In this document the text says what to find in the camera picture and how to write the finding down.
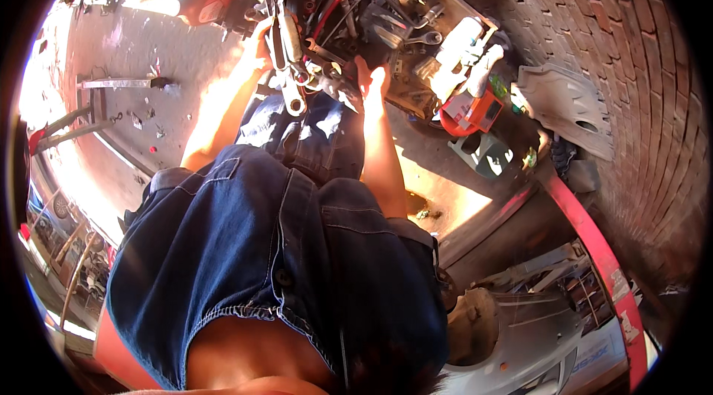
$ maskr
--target workshop floor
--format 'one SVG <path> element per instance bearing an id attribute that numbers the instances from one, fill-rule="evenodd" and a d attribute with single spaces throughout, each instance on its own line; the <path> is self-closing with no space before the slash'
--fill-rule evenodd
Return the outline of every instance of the workshop floor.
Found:
<path id="1" fill-rule="evenodd" d="M 170 93 L 129 88 L 106 93 L 108 115 L 124 113 L 107 134 L 153 170 L 178 166 L 201 99 L 227 77 L 241 53 L 233 34 L 221 43 L 222 33 L 214 27 L 189 28 L 177 18 L 122 7 L 109 16 L 100 16 L 97 9 L 78 16 L 57 12 L 48 18 L 45 34 L 57 34 L 54 46 L 40 56 L 56 58 L 67 110 L 76 108 L 76 74 L 143 78 L 153 67 L 180 84 Z M 151 109 L 155 116 L 148 118 Z M 133 127 L 128 111 L 143 120 L 142 130 Z M 447 141 L 411 129 L 396 108 L 389 106 L 388 117 L 409 192 L 409 217 L 439 239 L 442 257 L 469 250 L 486 220 L 523 186 L 520 159 L 529 146 L 537 147 L 536 133 L 517 139 L 506 135 L 515 156 L 498 179 L 488 180 L 468 168 Z M 495 124 L 508 134 L 528 122 L 506 106 Z M 157 133 L 165 135 L 157 138 Z M 150 153 L 151 146 L 156 152 Z M 116 217 L 138 207 L 144 177 L 91 135 L 63 143 L 58 151 L 61 165 L 55 162 L 54 167 L 60 182 L 118 242 Z"/>

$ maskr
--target wrench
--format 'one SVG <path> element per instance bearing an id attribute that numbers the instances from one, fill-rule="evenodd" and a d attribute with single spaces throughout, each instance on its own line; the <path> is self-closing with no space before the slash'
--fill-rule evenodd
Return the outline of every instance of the wrench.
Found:
<path id="1" fill-rule="evenodd" d="M 404 41 L 404 45 L 407 46 L 411 43 L 427 43 L 430 46 L 435 46 L 443 42 L 443 35 L 441 32 L 427 32 L 416 38 L 410 38 Z"/>

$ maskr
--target man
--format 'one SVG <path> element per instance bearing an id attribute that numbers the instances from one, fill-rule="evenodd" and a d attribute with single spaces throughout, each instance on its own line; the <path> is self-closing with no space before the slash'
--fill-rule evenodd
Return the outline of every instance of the man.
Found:
<path id="1" fill-rule="evenodd" d="M 204 98 L 181 167 L 127 211 L 108 313 L 165 389 L 431 393 L 448 356 L 437 244 L 406 219 L 388 70 L 356 58 L 363 115 L 325 94 L 301 118 L 282 97 L 248 105 L 271 24 Z"/>

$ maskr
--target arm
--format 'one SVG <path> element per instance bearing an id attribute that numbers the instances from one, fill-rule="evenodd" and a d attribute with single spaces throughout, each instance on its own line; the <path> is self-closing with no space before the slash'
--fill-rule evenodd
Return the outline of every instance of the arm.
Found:
<path id="1" fill-rule="evenodd" d="M 359 88 L 364 97 L 364 171 L 362 181 L 377 199 L 384 217 L 406 217 L 406 189 L 394 138 L 388 125 L 384 95 L 391 83 L 388 66 L 370 71 L 358 56 Z"/>
<path id="2" fill-rule="evenodd" d="M 223 82 L 213 85 L 202 99 L 198 120 L 186 142 L 180 165 L 193 171 L 215 159 L 219 152 L 235 142 L 242 115 L 260 77 L 272 69 L 264 34 L 270 28 L 268 18 L 255 27 L 245 40 L 240 61 Z"/>

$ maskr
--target denim shirt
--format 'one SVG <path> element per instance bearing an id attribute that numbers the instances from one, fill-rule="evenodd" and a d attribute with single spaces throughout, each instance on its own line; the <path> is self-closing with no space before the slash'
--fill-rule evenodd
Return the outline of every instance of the denim shirt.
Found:
<path id="1" fill-rule="evenodd" d="M 222 316 L 281 319 L 346 385 L 379 342 L 413 374 L 446 362 L 435 239 L 406 219 L 387 220 L 358 180 L 318 186 L 302 170 L 319 172 L 276 159 L 274 149 L 228 146 L 196 173 L 159 171 L 138 210 L 127 211 L 107 310 L 165 389 L 185 389 L 191 340 Z"/>

